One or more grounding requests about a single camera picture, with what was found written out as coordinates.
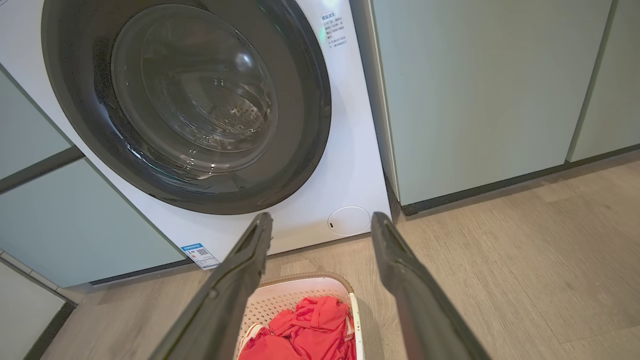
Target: washing machine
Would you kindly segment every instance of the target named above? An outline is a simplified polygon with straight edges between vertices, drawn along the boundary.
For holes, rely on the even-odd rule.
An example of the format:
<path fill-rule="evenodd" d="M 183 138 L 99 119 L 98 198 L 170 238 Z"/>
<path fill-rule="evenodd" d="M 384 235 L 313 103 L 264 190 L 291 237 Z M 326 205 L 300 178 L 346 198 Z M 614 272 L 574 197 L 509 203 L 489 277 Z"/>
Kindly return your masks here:
<path fill-rule="evenodd" d="M 202 268 L 261 211 L 270 254 L 389 214 L 348 0 L 0 3 L 0 63 Z"/>

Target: laundry basket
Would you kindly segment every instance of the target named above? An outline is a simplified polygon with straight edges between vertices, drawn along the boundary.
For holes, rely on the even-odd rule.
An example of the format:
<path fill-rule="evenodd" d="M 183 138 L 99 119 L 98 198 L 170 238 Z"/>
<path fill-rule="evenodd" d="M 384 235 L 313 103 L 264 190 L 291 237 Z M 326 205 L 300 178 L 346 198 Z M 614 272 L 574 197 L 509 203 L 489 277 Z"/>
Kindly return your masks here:
<path fill-rule="evenodd" d="M 356 358 L 364 360 L 360 313 L 353 288 L 339 275 L 319 272 L 288 276 L 267 282 L 253 292 L 246 302 L 234 359 L 237 359 L 240 341 L 251 325 L 255 323 L 267 325 L 281 311 L 295 309 L 296 304 L 305 297 L 320 296 L 337 297 L 349 306 L 355 330 Z"/>

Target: round black door frame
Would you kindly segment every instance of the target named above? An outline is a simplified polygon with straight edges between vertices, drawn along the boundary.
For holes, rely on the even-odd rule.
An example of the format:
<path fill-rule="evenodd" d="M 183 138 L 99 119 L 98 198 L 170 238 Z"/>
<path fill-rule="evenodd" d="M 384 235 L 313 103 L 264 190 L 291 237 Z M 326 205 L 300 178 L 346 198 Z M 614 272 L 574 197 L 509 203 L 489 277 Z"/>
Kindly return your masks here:
<path fill-rule="evenodd" d="M 260 10 L 269 19 L 285 19 L 295 25 L 298 29 L 298 34 L 280 33 L 281 36 L 287 39 L 300 37 L 305 41 L 308 47 L 303 48 L 305 58 L 310 61 L 308 64 L 312 67 L 312 79 L 304 79 L 305 81 L 314 81 L 319 87 L 320 99 L 318 99 L 317 109 L 319 110 L 318 124 L 314 124 L 319 127 L 319 136 L 314 137 L 310 143 L 309 153 L 300 154 L 297 162 L 294 166 L 288 165 L 283 168 L 283 179 L 278 183 L 279 188 L 269 188 L 256 186 L 257 190 L 254 190 L 256 196 L 250 197 L 244 200 L 234 200 L 233 196 L 224 194 L 221 198 L 223 201 L 220 204 L 207 202 L 207 199 L 211 199 L 212 195 L 197 194 L 197 193 L 176 193 L 174 189 L 167 189 L 166 186 L 159 182 L 152 176 L 149 176 L 151 169 L 140 169 L 130 167 L 130 165 L 123 163 L 126 156 L 131 157 L 131 154 L 123 152 L 118 148 L 118 144 L 113 141 L 112 138 L 101 138 L 96 136 L 95 127 L 90 128 L 88 123 L 92 119 L 83 117 L 81 111 L 76 108 L 75 101 L 72 97 L 73 91 L 68 89 L 68 84 L 65 82 L 65 78 L 62 72 L 62 65 L 65 62 L 65 56 L 59 43 L 59 29 L 61 10 L 64 3 L 69 0 L 45 0 L 43 15 L 42 15 L 42 47 L 43 56 L 45 60 L 45 66 L 47 67 L 47 73 L 54 93 L 65 112 L 65 115 L 69 119 L 71 125 L 80 135 L 83 141 L 89 146 L 89 148 L 102 160 L 108 167 L 114 170 L 119 176 L 126 181 L 133 184 L 138 189 L 149 194 L 152 197 L 173 204 L 180 208 L 185 208 L 201 213 L 212 213 L 218 215 L 235 215 L 241 213 L 251 213 L 254 211 L 260 211 L 271 207 L 284 199 L 291 196 L 297 191 L 312 175 L 319 163 L 329 134 L 329 127 L 331 121 L 331 92 L 329 86 L 328 71 L 324 62 L 324 56 L 322 49 L 317 42 L 316 35 L 308 23 L 304 13 L 299 8 L 296 0 L 279 0 L 279 1 L 259 1 Z M 180 4 L 198 4 L 198 8 L 207 10 L 205 3 L 212 2 L 210 0 L 205 1 L 190 1 L 190 0 L 177 0 L 172 3 Z M 146 8 L 154 6 L 154 4 L 148 4 Z M 102 104 L 104 106 L 119 106 L 119 104 Z M 93 112 L 95 116 L 100 109 L 94 108 Z M 114 131 L 115 129 L 108 129 L 102 125 L 102 131 L 106 133 Z"/>

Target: wooden floor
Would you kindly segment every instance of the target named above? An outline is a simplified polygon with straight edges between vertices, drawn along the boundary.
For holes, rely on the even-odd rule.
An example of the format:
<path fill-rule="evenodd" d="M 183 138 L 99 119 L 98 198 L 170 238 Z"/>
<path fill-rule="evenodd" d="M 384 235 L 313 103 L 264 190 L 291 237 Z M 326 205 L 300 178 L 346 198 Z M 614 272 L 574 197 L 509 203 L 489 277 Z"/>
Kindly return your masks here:
<path fill-rule="evenodd" d="M 640 152 L 398 220 L 494 359 L 640 359 Z M 146 359 L 208 272 L 87 295 L 44 359 Z M 368 237 L 269 258 L 354 287 L 367 360 L 406 358 Z"/>

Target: clothes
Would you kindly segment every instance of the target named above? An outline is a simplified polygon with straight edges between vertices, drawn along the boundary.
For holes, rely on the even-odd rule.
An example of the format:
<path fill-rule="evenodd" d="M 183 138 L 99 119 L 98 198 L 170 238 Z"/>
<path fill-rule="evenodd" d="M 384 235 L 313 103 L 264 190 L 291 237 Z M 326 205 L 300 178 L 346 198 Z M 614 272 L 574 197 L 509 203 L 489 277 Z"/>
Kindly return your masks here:
<path fill-rule="evenodd" d="M 269 330 L 248 340 L 238 360 L 356 360 L 349 306 L 335 297 L 307 297 L 277 314 Z"/>

